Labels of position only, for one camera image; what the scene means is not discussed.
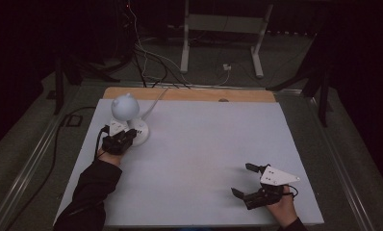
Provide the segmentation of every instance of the white round object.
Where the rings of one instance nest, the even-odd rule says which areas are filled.
[[[140,105],[131,93],[127,93],[114,99],[111,110],[114,118],[120,121],[127,121],[138,115]]]
[[[132,146],[138,146],[146,142],[149,137],[149,127],[140,118],[134,118],[128,121],[130,128],[137,130],[137,136],[134,138]]]

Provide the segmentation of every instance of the black sleeve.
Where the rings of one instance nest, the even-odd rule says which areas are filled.
[[[297,218],[292,224],[283,229],[280,227],[278,231],[307,231],[305,225],[303,225],[302,221]]]
[[[60,213],[54,230],[102,230],[104,199],[115,190],[122,170],[103,161],[94,161],[83,171],[71,203]]]

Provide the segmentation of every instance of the gray floor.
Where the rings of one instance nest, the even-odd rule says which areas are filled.
[[[223,87],[260,89],[294,76],[312,43],[311,39],[305,37],[266,36],[260,53],[265,78],[258,80],[254,76],[248,50],[253,40],[255,38],[245,38],[223,46],[193,47],[189,73],[183,77],[174,64],[169,61],[166,64],[180,80],[185,78],[195,87],[203,85],[207,88],[224,83],[227,73],[224,74],[222,64],[231,64],[230,77]],[[177,65],[180,63],[182,42],[178,38],[165,42],[147,39],[142,47],[171,59]],[[148,80],[164,76],[162,67],[151,60],[148,61],[144,73],[149,76]],[[113,77],[122,80],[114,86],[140,86],[140,76],[132,64],[114,73]],[[173,77],[167,77],[166,82],[182,87]],[[309,230],[383,230],[383,180],[372,163],[369,152],[334,90],[329,92],[329,126],[320,126],[315,116],[315,100],[298,94],[304,83],[302,81],[292,85],[288,90],[276,92],[275,95],[286,115],[325,220],[325,224],[310,226]],[[51,167],[53,148],[56,146],[55,131],[51,128],[58,124],[61,116],[52,115],[55,102],[45,99],[47,93],[54,89],[54,75],[45,78],[43,85],[43,95],[0,142],[0,205],[29,157],[43,149],[35,174],[26,181],[25,192],[19,201],[16,200],[18,203],[14,213],[10,213],[13,215],[3,218],[5,221],[13,219]],[[91,77],[79,87],[66,86],[66,102],[62,115],[82,107],[96,106],[108,86],[112,85]],[[82,110],[77,113],[84,119],[80,127],[61,128],[54,171],[11,230],[52,229],[61,196],[92,114],[92,109]],[[48,135],[47,137],[52,138],[51,141],[41,141],[43,135]],[[276,227],[263,227],[262,230],[276,230]]]

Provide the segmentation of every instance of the white sphere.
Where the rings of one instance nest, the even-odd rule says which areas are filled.
[[[114,99],[111,110],[113,117],[120,121],[127,121],[135,118],[140,112],[140,105],[131,93],[120,95]]]

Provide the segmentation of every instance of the white tabletop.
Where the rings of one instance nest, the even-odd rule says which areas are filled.
[[[99,130],[111,119],[101,99],[58,214],[70,203],[80,173],[93,159]],[[153,101],[139,100],[140,113]],[[278,103],[159,101],[146,120],[146,143],[122,159],[122,176],[105,201],[107,226],[249,226],[275,221],[266,208],[248,211],[231,193],[255,193],[267,164],[299,176],[294,204],[307,224],[323,223],[318,203]]]

